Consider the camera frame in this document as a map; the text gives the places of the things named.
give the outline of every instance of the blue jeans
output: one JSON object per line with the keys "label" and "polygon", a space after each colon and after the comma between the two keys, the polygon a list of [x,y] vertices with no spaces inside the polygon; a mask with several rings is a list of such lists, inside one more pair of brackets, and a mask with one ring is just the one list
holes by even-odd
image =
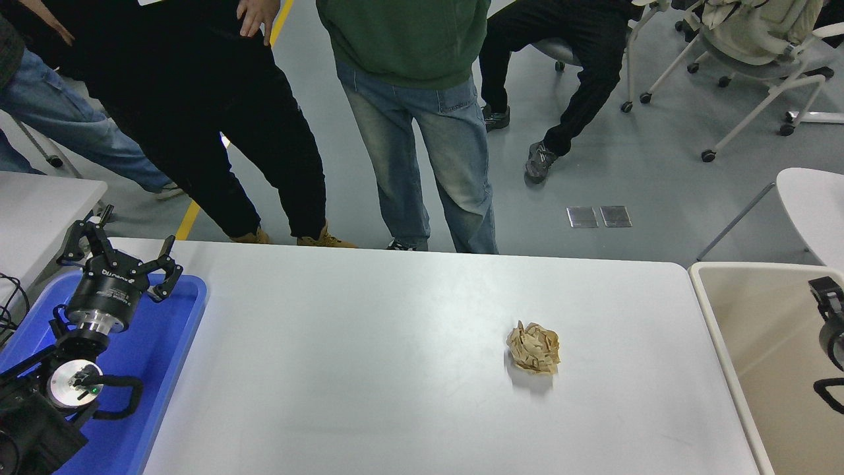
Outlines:
{"label": "blue jeans", "polygon": [[[24,50],[20,68],[0,90],[0,109],[149,192],[159,191],[171,181],[114,121],[91,108],[29,50]],[[0,146],[0,170],[32,172],[34,168],[20,153],[9,154]]]}
{"label": "blue jeans", "polygon": [[416,119],[458,253],[498,254],[486,128],[472,78],[447,90],[398,87],[345,63],[337,74],[375,169],[381,217],[397,242],[427,248],[411,121]]}

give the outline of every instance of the brown boot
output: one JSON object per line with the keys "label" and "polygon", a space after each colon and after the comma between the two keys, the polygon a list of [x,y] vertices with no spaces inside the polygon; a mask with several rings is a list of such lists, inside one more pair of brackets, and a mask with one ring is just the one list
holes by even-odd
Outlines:
{"label": "brown boot", "polygon": [[358,247],[352,243],[341,241],[336,237],[328,234],[328,221],[325,222],[325,226],[322,227],[322,230],[319,232],[319,239],[314,239],[310,236],[305,237],[297,237],[296,238],[296,245],[297,246],[317,246],[320,248],[352,248],[357,249]]}
{"label": "brown boot", "polygon": [[240,237],[229,237],[233,243],[243,243],[243,244],[272,244],[272,241],[269,240],[269,236],[267,233],[264,232],[261,227],[258,227],[258,230],[255,232],[250,232],[245,236]]}

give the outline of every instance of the robotic arm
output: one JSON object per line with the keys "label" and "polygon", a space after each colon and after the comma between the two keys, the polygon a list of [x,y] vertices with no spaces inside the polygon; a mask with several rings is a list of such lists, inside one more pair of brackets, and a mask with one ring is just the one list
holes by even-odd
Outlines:
{"label": "robotic arm", "polygon": [[[838,369],[844,370],[844,291],[830,277],[809,281],[809,287],[818,303],[820,316],[824,318],[820,347]],[[821,379],[814,383],[814,391],[832,409],[844,414],[844,404],[829,392],[830,387],[843,385],[844,378]]]}
{"label": "robotic arm", "polygon": [[[102,224],[76,221],[60,265],[84,257],[82,238],[92,255],[67,306],[53,309],[56,342],[0,374],[0,475],[53,473],[88,443],[80,429],[91,418],[122,419],[138,408],[141,380],[103,374],[96,360],[110,333],[129,329],[145,292],[157,303],[172,293],[182,272],[170,257],[175,237],[165,240],[158,259],[144,263],[115,250]],[[165,279],[151,287],[148,275],[156,270],[164,270]],[[108,386],[132,388],[123,410],[99,410],[97,397]]]}

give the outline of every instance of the metal floor plate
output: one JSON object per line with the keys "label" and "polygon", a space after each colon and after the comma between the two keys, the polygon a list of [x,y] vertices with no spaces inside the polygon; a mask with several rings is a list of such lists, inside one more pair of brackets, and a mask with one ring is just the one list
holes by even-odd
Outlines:
{"label": "metal floor plate", "polygon": [[601,216],[606,227],[633,227],[626,206],[601,206]]}
{"label": "metal floor plate", "polygon": [[598,227],[598,218],[591,206],[569,206],[565,209],[569,213],[571,227]]}

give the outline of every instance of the gray floor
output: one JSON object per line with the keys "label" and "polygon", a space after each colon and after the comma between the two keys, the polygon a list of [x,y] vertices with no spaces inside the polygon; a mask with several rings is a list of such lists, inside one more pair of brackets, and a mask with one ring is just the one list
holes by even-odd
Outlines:
{"label": "gray floor", "polygon": [[[506,1],[493,2],[493,10]],[[636,43],[638,90],[644,90],[684,47],[674,31],[680,12],[659,14]],[[365,248],[390,241],[378,210],[375,179],[360,135],[333,70],[328,37],[313,2],[296,2],[275,48],[288,74],[323,156],[332,232]],[[832,65],[839,75],[828,82],[815,110],[844,112],[844,60]],[[555,164],[544,185],[526,184],[522,175],[528,145],[542,138],[577,87],[576,68],[564,74],[531,47],[513,55],[507,86],[511,98],[509,128],[494,131],[490,141],[490,179],[495,190],[495,220],[500,251],[590,259],[672,261],[689,265],[695,255],[762,189],[787,167],[844,173],[840,125],[804,124],[794,135],[776,135],[785,111],[799,108],[806,90],[792,90],[760,114],[713,163],[700,153],[711,148],[765,96],[763,85],[736,78],[727,89],[716,87],[725,74],[715,63],[698,74],[678,70],[649,106],[636,103],[624,114],[625,83],[578,137],[571,153]],[[479,73],[475,65],[475,79]],[[19,134],[3,128],[33,162],[49,166]],[[434,251],[453,252],[421,139],[425,203],[431,215]],[[230,149],[235,172],[277,243],[292,244],[278,196],[236,149]],[[73,163],[91,178],[109,183],[106,200],[116,206],[111,234],[162,238],[176,232],[189,203],[154,201],[133,183],[91,166]],[[625,205],[632,228],[572,229],[566,206]],[[201,214],[191,240],[224,241],[223,233]],[[815,264],[803,251],[798,234],[770,194],[719,244],[708,260],[750,260]]]}

